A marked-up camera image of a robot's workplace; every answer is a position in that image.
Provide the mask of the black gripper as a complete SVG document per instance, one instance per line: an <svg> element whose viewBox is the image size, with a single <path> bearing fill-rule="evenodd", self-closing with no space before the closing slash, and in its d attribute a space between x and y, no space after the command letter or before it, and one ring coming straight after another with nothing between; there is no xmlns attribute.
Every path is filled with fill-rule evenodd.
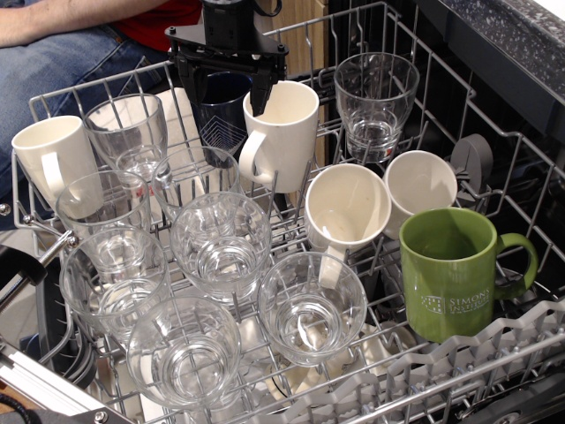
<svg viewBox="0 0 565 424"><path fill-rule="evenodd" d="M286 73L286 45L255 26L259 7L254 1L204 1L202 22L165 30L170 57L189 100L201 104L207 72L231 71L252 75L252 115L262 115L271 90Z"/></svg>

